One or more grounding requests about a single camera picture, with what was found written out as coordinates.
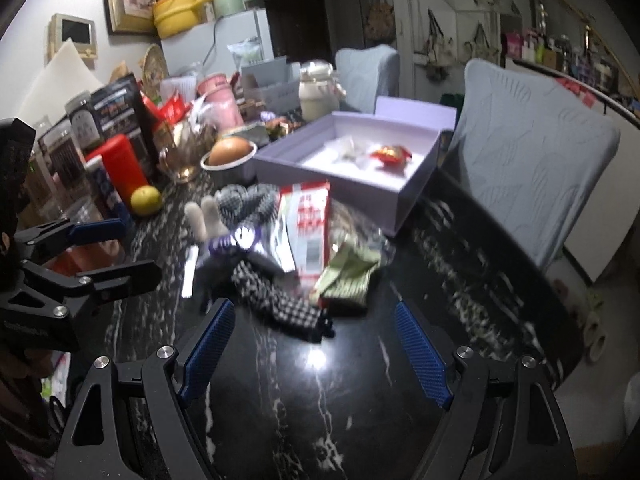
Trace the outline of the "purple silver snack pouch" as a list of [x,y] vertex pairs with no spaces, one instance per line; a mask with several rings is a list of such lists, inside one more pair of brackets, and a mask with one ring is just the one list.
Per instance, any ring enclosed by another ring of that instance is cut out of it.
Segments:
[[270,246],[269,233],[260,226],[238,226],[206,244],[212,257],[240,258],[270,272],[282,270]]

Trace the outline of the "black white checkered scrunchie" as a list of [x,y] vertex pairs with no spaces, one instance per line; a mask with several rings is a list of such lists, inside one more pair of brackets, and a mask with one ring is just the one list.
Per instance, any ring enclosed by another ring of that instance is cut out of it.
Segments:
[[231,281],[241,304],[269,327],[315,344],[334,336],[333,321],[319,307],[291,296],[248,261],[235,266]]

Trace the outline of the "green tea packet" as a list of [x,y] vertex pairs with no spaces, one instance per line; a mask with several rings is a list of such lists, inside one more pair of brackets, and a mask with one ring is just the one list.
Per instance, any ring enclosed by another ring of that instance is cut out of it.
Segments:
[[364,307],[372,275],[381,263],[378,250],[344,242],[314,283],[309,301],[313,304],[337,301]]

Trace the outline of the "red white snack bag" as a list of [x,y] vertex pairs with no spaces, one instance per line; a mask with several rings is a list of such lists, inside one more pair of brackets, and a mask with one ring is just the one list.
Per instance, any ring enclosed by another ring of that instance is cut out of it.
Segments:
[[329,258],[330,184],[305,182],[280,188],[279,216],[303,289],[312,289]]

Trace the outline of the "red cartoon snack packet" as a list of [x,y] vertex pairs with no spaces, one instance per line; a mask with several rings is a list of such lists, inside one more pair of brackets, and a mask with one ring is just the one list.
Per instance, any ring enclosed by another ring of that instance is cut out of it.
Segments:
[[412,159],[412,153],[401,145],[384,145],[371,152],[369,157],[382,162],[383,165],[404,166]]

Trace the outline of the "red cylinder can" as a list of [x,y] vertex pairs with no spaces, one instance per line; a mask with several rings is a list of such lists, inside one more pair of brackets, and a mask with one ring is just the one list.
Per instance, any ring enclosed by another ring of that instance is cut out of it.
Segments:
[[138,162],[129,139],[124,134],[116,134],[99,148],[87,155],[87,160],[102,157],[105,170],[122,201],[129,206],[130,198],[138,188],[148,185],[145,174]]

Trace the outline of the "white plush rabbit ears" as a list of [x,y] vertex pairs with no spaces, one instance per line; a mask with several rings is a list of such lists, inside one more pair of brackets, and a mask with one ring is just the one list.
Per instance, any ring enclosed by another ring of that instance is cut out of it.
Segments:
[[199,243],[205,243],[213,238],[229,234],[229,229],[222,222],[218,203],[214,196],[205,195],[199,204],[187,202],[183,212],[195,240]]

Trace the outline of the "black coffee bag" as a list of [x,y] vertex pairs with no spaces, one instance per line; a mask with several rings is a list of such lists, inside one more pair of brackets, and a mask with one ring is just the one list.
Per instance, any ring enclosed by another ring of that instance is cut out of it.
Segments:
[[105,140],[116,134],[129,136],[139,130],[146,151],[152,159],[157,158],[152,139],[151,117],[133,74],[120,77],[93,92],[91,103]]

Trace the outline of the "grey checkered fabric scrunchie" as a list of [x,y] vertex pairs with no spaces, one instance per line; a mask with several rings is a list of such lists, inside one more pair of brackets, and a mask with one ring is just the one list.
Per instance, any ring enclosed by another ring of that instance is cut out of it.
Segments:
[[280,190],[257,183],[244,188],[232,184],[214,194],[222,223],[234,231],[240,226],[265,226],[277,219]]

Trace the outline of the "bowl with brown egg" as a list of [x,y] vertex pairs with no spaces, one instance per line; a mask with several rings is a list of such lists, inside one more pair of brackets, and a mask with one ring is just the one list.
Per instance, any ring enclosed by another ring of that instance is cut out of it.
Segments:
[[214,188],[249,185],[256,177],[254,157],[258,146],[240,136],[218,140],[202,157],[200,164]]

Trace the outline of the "white mini fridge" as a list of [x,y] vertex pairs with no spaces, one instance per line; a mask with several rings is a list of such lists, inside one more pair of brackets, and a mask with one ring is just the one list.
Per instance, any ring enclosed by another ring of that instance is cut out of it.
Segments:
[[225,16],[217,21],[196,25],[187,32],[163,39],[162,50],[168,72],[177,76],[196,64],[205,75],[235,72],[235,62],[229,44],[257,38],[262,46],[262,58],[274,58],[267,12],[252,9]]

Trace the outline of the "cream pig-shaped kettle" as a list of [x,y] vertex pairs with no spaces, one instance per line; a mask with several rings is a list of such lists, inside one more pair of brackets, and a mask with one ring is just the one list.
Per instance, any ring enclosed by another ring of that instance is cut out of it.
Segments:
[[312,60],[299,71],[298,98],[304,122],[336,112],[346,98],[340,73],[329,62]]

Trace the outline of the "far light blue chair cover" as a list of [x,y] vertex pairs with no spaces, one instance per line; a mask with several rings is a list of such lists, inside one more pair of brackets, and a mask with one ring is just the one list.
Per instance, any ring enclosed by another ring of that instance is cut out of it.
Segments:
[[346,92],[344,112],[373,114],[379,96],[399,96],[400,55],[387,44],[338,50],[335,62]]

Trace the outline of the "hanging tote bag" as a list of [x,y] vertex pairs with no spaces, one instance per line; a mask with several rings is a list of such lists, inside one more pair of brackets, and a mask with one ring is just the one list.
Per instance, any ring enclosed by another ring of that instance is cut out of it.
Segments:
[[428,35],[424,44],[426,55],[426,76],[433,82],[442,82],[449,76],[449,70],[456,64],[454,40],[445,36],[432,10],[428,10]]

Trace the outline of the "wall intercom panel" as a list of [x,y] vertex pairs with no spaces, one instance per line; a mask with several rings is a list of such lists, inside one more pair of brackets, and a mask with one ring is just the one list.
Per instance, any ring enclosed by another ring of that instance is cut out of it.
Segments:
[[48,25],[48,61],[55,57],[66,41],[74,45],[83,60],[94,61],[98,58],[94,21],[67,14],[53,14]]

